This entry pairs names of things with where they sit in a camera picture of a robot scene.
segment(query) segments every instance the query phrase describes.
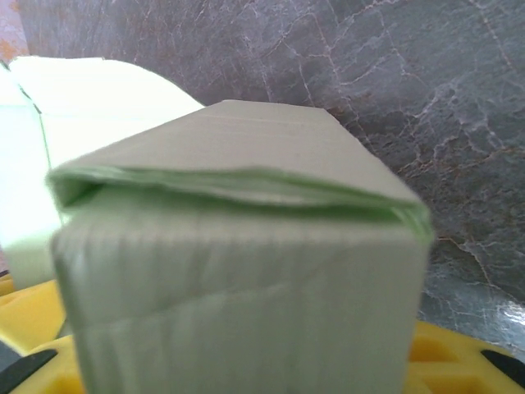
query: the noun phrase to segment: marble surface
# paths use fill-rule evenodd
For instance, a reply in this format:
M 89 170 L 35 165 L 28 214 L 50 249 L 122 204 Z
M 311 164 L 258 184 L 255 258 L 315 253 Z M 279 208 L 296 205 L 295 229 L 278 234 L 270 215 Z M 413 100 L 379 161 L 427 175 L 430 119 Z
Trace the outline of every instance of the marble surface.
M 17 0 L 0 0 L 0 61 L 27 54 Z
M 33 54 L 329 109 L 435 214 L 420 317 L 525 358 L 523 0 L 20 2 Z

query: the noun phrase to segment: box side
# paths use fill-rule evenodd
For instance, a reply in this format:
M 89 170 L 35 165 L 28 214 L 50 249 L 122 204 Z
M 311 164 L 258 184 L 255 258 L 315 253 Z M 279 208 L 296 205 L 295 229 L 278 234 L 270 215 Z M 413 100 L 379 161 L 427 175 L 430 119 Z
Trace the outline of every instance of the box side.
M 16 288 L 53 277 L 48 240 L 60 218 L 44 178 L 48 153 L 39 115 L 0 106 L 0 245 Z
M 105 194 L 53 244 L 89 390 L 400 391 L 427 261 L 405 227 Z

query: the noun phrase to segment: cardboard box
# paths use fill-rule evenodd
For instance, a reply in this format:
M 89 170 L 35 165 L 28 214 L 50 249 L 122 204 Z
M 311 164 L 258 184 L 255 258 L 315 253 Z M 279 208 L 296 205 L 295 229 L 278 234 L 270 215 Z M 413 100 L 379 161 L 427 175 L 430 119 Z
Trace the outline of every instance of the cardboard box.
M 49 181 L 89 392 L 401 391 L 428 211 L 324 110 L 225 101 Z
M 0 245 L 23 288 L 53 277 L 48 240 L 67 220 L 44 184 L 49 169 L 203 105 L 102 58 L 18 57 L 0 73 Z

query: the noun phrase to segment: black slot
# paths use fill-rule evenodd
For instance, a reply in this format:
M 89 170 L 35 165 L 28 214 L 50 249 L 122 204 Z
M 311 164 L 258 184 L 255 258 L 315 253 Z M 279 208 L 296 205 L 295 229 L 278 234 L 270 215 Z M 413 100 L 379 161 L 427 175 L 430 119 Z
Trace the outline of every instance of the black slot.
M 54 349 L 42 350 L 9 365 L 0 373 L 0 394 L 10 393 L 57 354 Z

